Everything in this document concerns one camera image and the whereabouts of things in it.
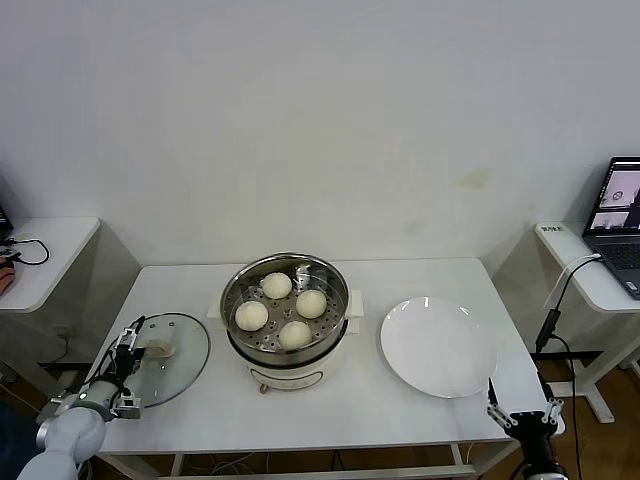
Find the floor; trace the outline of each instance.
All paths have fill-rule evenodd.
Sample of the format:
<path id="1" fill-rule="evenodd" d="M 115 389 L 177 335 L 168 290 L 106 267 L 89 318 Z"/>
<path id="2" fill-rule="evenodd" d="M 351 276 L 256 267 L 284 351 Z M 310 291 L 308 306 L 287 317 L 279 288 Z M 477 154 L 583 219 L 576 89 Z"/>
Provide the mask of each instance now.
<path id="1" fill-rule="evenodd" d="M 540 370 L 548 381 L 568 380 L 570 373 L 564 363 L 559 361 L 540 362 Z M 598 384 L 609 407 L 616 416 L 613 424 L 599 424 L 586 400 L 578 399 L 576 414 L 580 438 L 580 454 L 583 477 L 585 480 L 606 478 L 608 480 L 631 480 L 640 478 L 640 380 L 631 372 L 614 370 Z M 27 400 L 35 408 L 41 408 L 46 398 L 35 389 L 18 380 L 9 386 L 10 390 Z M 30 407 L 0 390 L 0 400 L 14 406 L 29 417 L 35 418 Z M 563 418 L 567 424 L 564 435 L 554 441 L 560 463 L 569 471 L 569 477 L 577 479 L 575 444 L 573 440 L 572 402 L 566 402 Z M 461 448 L 463 458 L 469 446 Z M 473 447 L 473 453 L 482 449 Z M 353 470 L 370 468 L 393 468 L 409 466 L 438 465 L 452 461 L 448 447 L 407 447 L 389 449 L 342 450 L 339 455 L 333 451 L 313 452 L 264 452 L 252 454 L 243 461 L 243 455 L 189 455 L 185 459 L 184 475 L 209 475 L 214 468 L 220 474 L 270 473 Z M 510 477 L 522 459 L 518 451 L 505 459 L 484 475 L 483 480 L 505 480 Z M 145 457 L 163 475 L 168 475 L 172 456 L 159 455 Z M 91 462 L 92 478 L 112 480 L 124 478 L 109 465 L 99 459 Z"/>

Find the white plate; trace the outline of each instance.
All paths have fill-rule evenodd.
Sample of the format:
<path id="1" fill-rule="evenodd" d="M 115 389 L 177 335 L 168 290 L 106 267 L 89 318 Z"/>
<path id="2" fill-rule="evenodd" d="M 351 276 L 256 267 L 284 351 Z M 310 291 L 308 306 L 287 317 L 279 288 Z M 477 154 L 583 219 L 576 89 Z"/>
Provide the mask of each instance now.
<path id="1" fill-rule="evenodd" d="M 391 368 L 409 385 L 437 397 L 467 397 L 486 389 L 498 363 L 482 322 L 441 298 L 396 305 L 380 336 Z"/>

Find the pot handle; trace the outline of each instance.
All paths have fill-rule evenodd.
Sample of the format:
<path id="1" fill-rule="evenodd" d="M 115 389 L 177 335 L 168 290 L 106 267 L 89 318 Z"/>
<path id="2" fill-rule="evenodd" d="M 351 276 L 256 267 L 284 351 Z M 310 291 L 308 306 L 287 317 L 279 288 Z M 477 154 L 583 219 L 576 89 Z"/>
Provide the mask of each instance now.
<path id="1" fill-rule="evenodd" d="M 360 319 L 364 318 L 364 302 L 361 290 L 349 292 L 349 305 L 347 305 L 346 319 L 349 321 L 347 334 L 360 333 Z"/>

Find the white table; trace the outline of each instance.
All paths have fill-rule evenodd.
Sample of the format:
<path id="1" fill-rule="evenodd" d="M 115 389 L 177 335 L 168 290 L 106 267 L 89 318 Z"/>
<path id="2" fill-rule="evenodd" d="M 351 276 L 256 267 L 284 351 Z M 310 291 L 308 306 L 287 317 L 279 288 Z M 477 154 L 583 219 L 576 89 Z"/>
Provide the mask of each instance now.
<path id="1" fill-rule="evenodd" d="M 453 445 L 456 465 L 393 470 L 386 477 L 412 474 L 428 478 L 484 472 L 517 448 L 506 442 L 508 437 L 488 417 L 486 392 L 454 400 L 423 394 L 395 375 L 379 345 L 381 322 L 400 301 L 432 295 L 459 302 L 493 332 L 499 352 L 493 382 L 500 405 L 508 411 L 544 410 L 546 400 L 536 368 L 480 261 L 385 260 L 334 265 L 351 288 L 363 292 L 365 318 L 360 333 L 343 339 L 337 371 L 317 386 L 267 395 L 259 393 L 226 332 L 206 318 L 210 301 L 241 265 L 144 268 L 97 358 L 140 315 L 168 311 L 201 319 L 211 335 L 212 353 L 198 380 L 183 394 L 145 410 L 140 420 L 109 423 L 101 457 L 129 475 L 148 478 L 136 474 L 139 468 L 132 470 L 130 461 L 116 455 Z M 487 448 L 473 465 L 463 465 L 457 451 L 457 444 L 463 442 L 500 443 Z M 346 478 L 335 475 L 316 473 L 313 478 Z M 370 472 L 349 475 L 373 478 Z"/>
<path id="2" fill-rule="evenodd" d="M 582 240 L 583 229 L 584 223 L 545 222 L 536 226 L 536 234 L 560 267 L 564 268 L 572 260 L 593 253 Z M 578 270 L 573 276 L 573 283 L 587 304 L 598 312 L 640 313 L 640 301 L 631 298 L 607 267 L 599 262 L 590 263 Z M 610 343 L 586 368 L 581 362 L 574 360 L 576 394 L 587 398 L 600 423 L 612 423 L 615 417 L 598 391 L 596 383 L 640 348 L 640 332 L 625 332 L 617 335 Z M 637 362 L 630 361 L 624 366 L 633 368 L 640 375 Z M 571 382 L 554 382 L 550 385 L 557 397 L 571 397 Z"/>
<path id="3" fill-rule="evenodd" d="M 12 237 L 16 240 L 42 240 L 51 257 L 42 265 L 16 263 L 16 279 L 0 296 L 0 315 L 30 313 L 40 308 L 100 225 L 95 217 L 27 218 L 12 219 L 12 222 Z M 44 257 L 44 251 L 37 244 L 13 248 L 23 252 L 28 261 Z M 31 352 L 6 336 L 3 339 L 0 342 L 0 360 L 48 396 L 55 396 L 63 390 L 62 385 L 31 360 Z"/>

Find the stainless steel pot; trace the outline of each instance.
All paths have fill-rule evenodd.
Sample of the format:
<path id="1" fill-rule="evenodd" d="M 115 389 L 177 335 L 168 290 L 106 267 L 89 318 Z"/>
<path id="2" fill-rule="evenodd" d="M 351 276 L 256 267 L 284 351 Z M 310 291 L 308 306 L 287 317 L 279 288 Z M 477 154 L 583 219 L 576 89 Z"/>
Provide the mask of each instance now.
<path id="1" fill-rule="evenodd" d="M 273 272 L 289 276 L 293 288 L 280 300 L 267 298 L 261 282 Z M 320 290 L 327 299 L 327 309 L 315 319 L 296 312 L 296 300 L 305 290 Z M 236 309 L 244 302 L 258 301 L 269 312 L 267 324 L 256 332 L 245 332 L 235 322 Z M 340 272 L 324 260 L 301 253 L 277 253 L 256 260 L 234 275 L 222 293 L 220 312 L 231 345 L 247 360 L 267 368 L 298 368 L 322 358 L 332 351 L 347 330 L 345 313 L 349 289 Z M 292 320 L 306 323 L 313 342 L 298 350 L 280 348 L 280 329 Z"/>

